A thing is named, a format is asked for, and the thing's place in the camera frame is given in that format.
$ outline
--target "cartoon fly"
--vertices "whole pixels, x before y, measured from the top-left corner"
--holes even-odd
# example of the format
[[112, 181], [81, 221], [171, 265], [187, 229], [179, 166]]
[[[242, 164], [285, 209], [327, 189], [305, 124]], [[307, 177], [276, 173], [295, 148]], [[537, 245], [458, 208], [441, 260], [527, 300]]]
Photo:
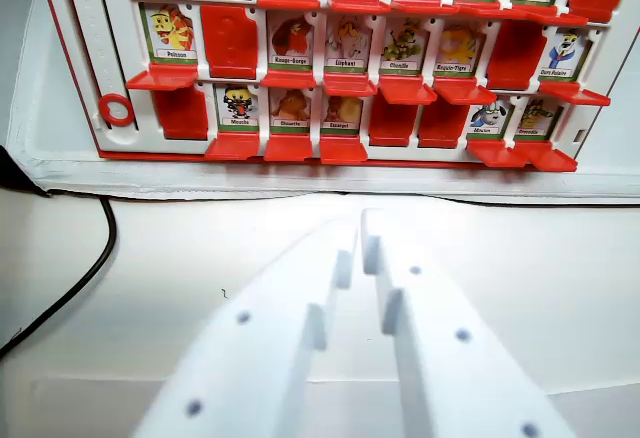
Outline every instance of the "cartoon fly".
[[234, 118], [247, 118], [251, 110], [251, 94], [246, 86], [228, 86], [222, 101]]
[[471, 126], [494, 126], [498, 124], [501, 116], [507, 116], [507, 110], [505, 110], [503, 106], [498, 105], [497, 102], [484, 105], [471, 117]]
[[549, 68], [557, 68], [561, 61], [570, 60], [576, 54], [576, 41], [578, 41], [578, 33], [576, 30], [569, 30], [562, 36], [562, 43], [551, 49], [549, 56], [551, 63]]

